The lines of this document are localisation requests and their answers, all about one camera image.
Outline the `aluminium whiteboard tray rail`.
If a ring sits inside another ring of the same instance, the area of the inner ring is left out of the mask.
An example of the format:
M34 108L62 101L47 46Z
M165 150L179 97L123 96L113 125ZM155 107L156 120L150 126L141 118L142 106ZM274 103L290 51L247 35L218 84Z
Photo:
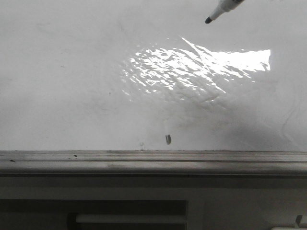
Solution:
M175 150L3 150L2 174L295 175L305 152Z

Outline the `white whiteboard marker pen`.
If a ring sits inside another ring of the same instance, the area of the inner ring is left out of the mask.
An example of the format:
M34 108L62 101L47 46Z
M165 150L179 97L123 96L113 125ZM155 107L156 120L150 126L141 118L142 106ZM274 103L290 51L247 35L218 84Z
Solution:
M210 24L219 16L237 8L244 0L221 0L213 12L206 18L205 23Z

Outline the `white whiteboard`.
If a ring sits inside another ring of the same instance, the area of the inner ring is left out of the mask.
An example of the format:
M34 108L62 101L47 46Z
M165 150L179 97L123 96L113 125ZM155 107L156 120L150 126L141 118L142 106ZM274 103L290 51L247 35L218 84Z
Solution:
M2 150L307 149L307 3L3 0Z

